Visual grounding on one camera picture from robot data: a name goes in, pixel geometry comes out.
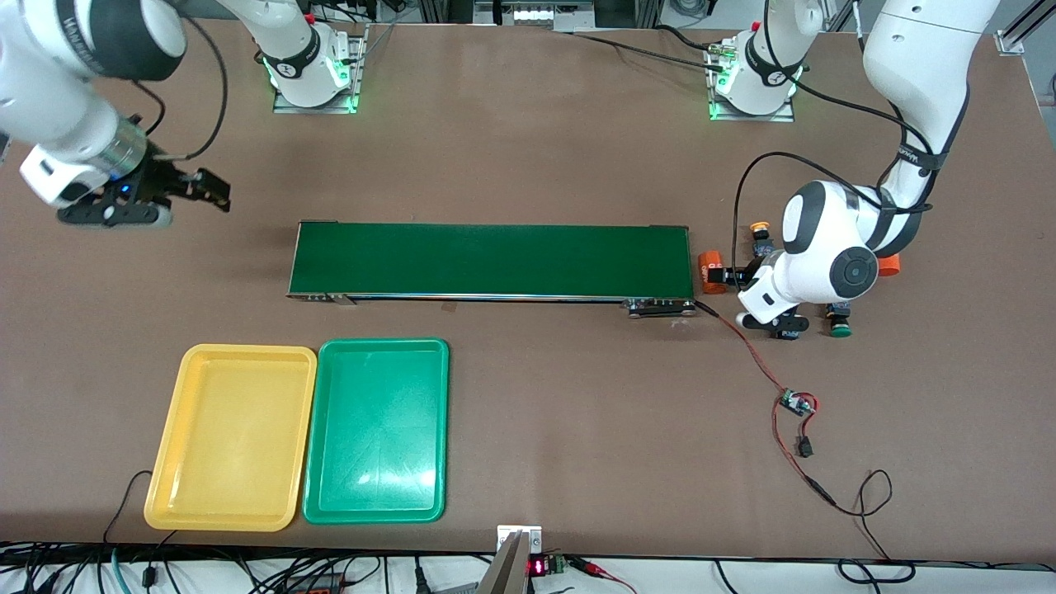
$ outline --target metal base plate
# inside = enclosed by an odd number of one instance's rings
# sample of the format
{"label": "metal base plate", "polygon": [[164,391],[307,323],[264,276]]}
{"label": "metal base plate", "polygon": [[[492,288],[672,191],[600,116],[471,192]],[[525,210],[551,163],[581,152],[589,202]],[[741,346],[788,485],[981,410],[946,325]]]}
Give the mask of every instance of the metal base plate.
{"label": "metal base plate", "polygon": [[366,52],[365,37],[348,37],[347,55],[338,56],[339,59],[348,58],[353,62],[350,66],[338,66],[336,71],[339,76],[347,76],[348,87],[339,92],[329,101],[319,107],[299,107],[286,100],[285,97],[275,90],[275,103],[271,111],[275,113],[327,113],[327,114],[348,114],[359,111],[359,91],[363,85],[363,54]]}
{"label": "metal base plate", "polygon": [[497,541],[495,543],[495,551],[503,547],[503,542],[506,541],[506,537],[510,536],[510,533],[523,532],[528,533],[529,540],[531,543],[531,554],[539,555],[543,553],[543,526],[522,526],[515,524],[504,524],[497,527],[496,536]]}
{"label": "metal base plate", "polygon": [[[723,44],[732,44],[733,39],[724,39]],[[718,60],[710,54],[709,52],[703,52],[704,61],[710,64],[723,66],[721,60]],[[752,115],[744,113],[739,109],[733,107],[733,105],[722,95],[715,92],[715,88],[718,85],[718,78],[722,76],[722,73],[717,73],[713,71],[708,71],[708,113],[710,118],[714,122],[782,122],[792,123],[795,122],[795,112],[792,109],[792,97],[785,99],[785,105],[774,113],[767,115]]]}

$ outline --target orange object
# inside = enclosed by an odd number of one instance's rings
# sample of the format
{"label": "orange object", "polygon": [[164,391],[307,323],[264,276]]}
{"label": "orange object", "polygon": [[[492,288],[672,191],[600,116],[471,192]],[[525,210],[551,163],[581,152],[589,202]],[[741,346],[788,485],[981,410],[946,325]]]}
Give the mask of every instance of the orange object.
{"label": "orange object", "polygon": [[878,258],[880,262],[880,276],[894,276],[902,272],[902,261],[899,260],[899,255],[888,256],[887,258]]}
{"label": "orange object", "polygon": [[708,271],[722,267],[722,255],[718,250],[710,249],[697,256],[697,265],[700,266],[700,282],[703,284],[705,294],[718,295],[725,293],[725,283],[708,282]]}

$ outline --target plastic tray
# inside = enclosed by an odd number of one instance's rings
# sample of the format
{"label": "plastic tray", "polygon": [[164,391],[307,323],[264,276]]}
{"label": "plastic tray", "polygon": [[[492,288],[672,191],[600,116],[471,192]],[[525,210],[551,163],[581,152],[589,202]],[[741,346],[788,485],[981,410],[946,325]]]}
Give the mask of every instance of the plastic tray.
{"label": "plastic tray", "polygon": [[314,524],[432,522],[444,514],[448,346],[331,340],[319,351],[304,517]]}
{"label": "plastic tray", "polygon": [[199,345],[180,366],[144,506],[158,530],[275,532],[294,518],[316,355]]}

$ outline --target green tray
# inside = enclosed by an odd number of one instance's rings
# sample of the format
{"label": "green tray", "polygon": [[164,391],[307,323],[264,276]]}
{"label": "green tray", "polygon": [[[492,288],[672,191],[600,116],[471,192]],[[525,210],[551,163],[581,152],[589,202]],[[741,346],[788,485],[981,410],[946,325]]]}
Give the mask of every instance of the green tray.
{"label": "green tray", "polygon": [[304,518],[432,522],[444,514],[448,345],[341,338],[319,351]]}

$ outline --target black strap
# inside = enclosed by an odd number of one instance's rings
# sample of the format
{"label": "black strap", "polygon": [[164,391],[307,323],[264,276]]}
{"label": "black strap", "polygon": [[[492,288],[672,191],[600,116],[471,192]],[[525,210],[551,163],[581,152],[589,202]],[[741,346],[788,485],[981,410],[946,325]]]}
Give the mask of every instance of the black strap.
{"label": "black strap", "polygon": [[948,154],[949,152],[929,154],[906,143],[899,145],[899,159],[927,171],[942,169]]}
{"label": "black strap", "polygon": [[315,27],[312,27],[312,39],[308,40],[308,44],[299,53],[288,58],[276,58],[264,54],[264,59],[267,60],[268,66],[279,76],[283,78],[300,78],[304,72],[304,68],[319,56],[321,45],[319,32]]}
{"label": "black strap", "polygon": [[55,1],[55,12],[58,14],[59,24],[62,25],[62,35],[65,36],[67,43],[77,54],[80,61],[84,62],[92,72],[106,76],[107,69],[99,63],[99,60],[95,59],[95,54],[88,47],[84,31],[80,27],[80,22],[77,21],[77,7],[74,3],[75,0]]}
{"label": "black strap", "polygon": [[891,194],[887,193],[887,190],[876,188],[876,197],[880,198],[880,214],[876,216],[876,226],[872,228],[872,235],[865,242],[865,246],[872,250],[875,250],[880,242],[884,241],[884,238],[887,237],[887,231],[890,230],[891,222],[894,221],[894,215],[899,209],[894,201],[891,200]]}
{"label": "black strap", "polygon": [[762,79],[763,86],[780,87],[785,83],[785,81],[795,77],[795,73],[803,64],[803,60],[799,60],[792,66],[777,68],[776,66],[765,61],[762,57],[759,56],[759,53],[755,51],[754,41],[755,35],[748,40],[748,43],[744,43],[744,55],[748,57],[748,66],[752,67],[752,70],[758,73],[759,78]]}

